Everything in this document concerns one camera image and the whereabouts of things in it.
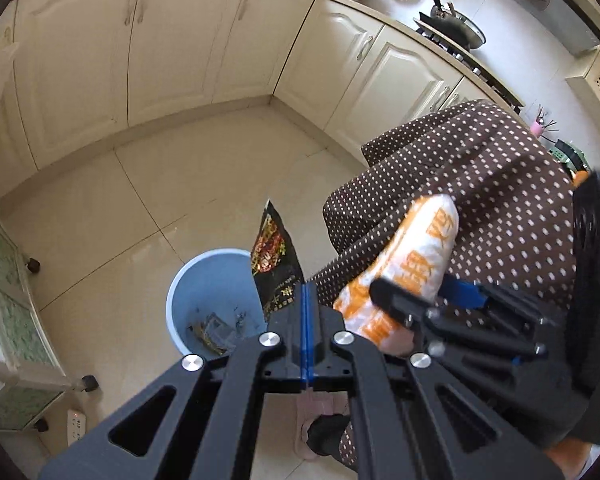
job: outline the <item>silver screw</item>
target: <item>silver screw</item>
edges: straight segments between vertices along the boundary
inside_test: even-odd
[[[438,319],[440,317],[440,311],[436,308],[428,308],[426,316],[429,319]]]
[[[417,352],[409,357],[409,361],[415,368],[429,368],[431,357],[423,352]]]
[[[446,346],[442,341],[432,341],[427,350],[433,357],[442,357],[445,354]]]
[[[333,335],[333,340],[338,345],[350,345],[351,343],[353,343],[354,339],[355,338],[353,337],[353,334],[351,332],[347,332],[346,330],[336,332]]]
[[[189,354],[182,358],[182,367],[187,372],[195,372],[196,370],[200,370],[202,365],[205,363],[205,360],[199,355]]]
[[[265,332],[258,338],[262,346],[276,346],[280,344],[280,336],[275,332]]]

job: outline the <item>tile floor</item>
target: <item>tile floor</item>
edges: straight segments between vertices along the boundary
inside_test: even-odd
[[[335,256],[324,200],[354,174],[277,111],[256,107],[130,142],[3,211],[11,235],[42,262],[32,287],[61,361],[101,385],[50,410],[50,451],[66,447],[68,407],[92,428],[178,359],[164,304],[183,262],[210,248],[250,249],[271,197],[313,274]],[[268,396],[262,421],[252,478],[353,478],[333,460],[293,454],[291,396]]]

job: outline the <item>cabinet door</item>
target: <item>cabinet door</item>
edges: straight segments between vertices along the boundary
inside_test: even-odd
[[[385,27],[325,132],[364,162],[360,152],[363,144],[437,111],[461,77],[428,48]]]
[[[13,43],[16,2],[0,17],[0,50]],[[36,172],[36,165],[24,134],[16,87],[11,72],[0,102],[0,197]]]
[[[214,102],[271,95],[314,0],[242,0]]]
[[[209,104],[240,0],[138,0],[129,124]]]
[[[489,97],[467,78],[462,78],[462,81],[453,89],[451,95],[440,109],[444,110],[445,108],[473,101],[474,99],[489,99]]]
[[[15,79],[38,167],[127,127],[136,0],[19,0]]]
[[[382,23],[331,0],[316,0],[275,96],[324,129]]]

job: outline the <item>person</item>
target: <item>person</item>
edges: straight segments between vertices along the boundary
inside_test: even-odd
[[[338,257],[311,278],[333,305],[389,243],[411,202],[448,194],[459,231],[446,272],[470,282],[504,282],[568,308],[573,297],[572,180],[520,122],[490,102],[467,102],[404,124],[362,147],[369,169],[328,197],[323,216]],[[490,327],[476,310],[444,306],[472,330]],[[295,449],[332,456],[356,470],[354,428],[333,396],[298,396]],[[568,480],[592,446],[567,437],[545,453]]]

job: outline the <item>green patterned glass panel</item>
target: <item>green patterned glass panel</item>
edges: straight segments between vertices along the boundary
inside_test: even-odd
[[[14,354],[25,361],[53,365],[28,308],[20,306],[0,290],[0,313]]]
[[[0,279],[22,288],[18,274],[18,258],[16,249],[0,232]]]
[[[9,388],[0,396],[0,430],[23,430],[61,392]]]

